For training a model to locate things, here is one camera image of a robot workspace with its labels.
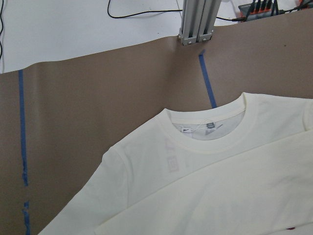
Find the cream long-sleeve Twinkle shirt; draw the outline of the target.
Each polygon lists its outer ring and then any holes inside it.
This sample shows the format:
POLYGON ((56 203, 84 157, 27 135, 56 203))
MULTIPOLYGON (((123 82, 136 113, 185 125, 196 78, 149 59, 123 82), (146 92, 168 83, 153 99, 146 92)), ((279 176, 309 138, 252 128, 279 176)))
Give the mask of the cream long-sleeve Twinkle shirt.
POLYGON ((44 235, 310 235, 313 101, 163 110, 112 146, 44 235))

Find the orange black USB hub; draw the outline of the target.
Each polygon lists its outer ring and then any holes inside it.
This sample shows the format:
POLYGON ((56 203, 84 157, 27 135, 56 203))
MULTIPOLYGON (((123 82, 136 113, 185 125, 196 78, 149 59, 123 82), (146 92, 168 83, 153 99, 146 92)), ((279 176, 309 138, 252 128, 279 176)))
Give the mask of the orange black USB hub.
POLYGON ((238 8, 240 11, 239 21, 241 22, 284 14, 284 10, 278 8, 276 0, 253 0, 252 3, 240 5, 238 8))

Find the aluminium frame post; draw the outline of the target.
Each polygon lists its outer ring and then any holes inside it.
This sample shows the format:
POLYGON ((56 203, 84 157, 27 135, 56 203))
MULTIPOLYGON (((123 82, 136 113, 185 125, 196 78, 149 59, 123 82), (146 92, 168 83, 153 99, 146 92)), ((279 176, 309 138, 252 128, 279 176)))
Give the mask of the aluminium frame post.
POLYGON ((182 45, 211 40, 221 0, 184 0, 179 39, 182 45))

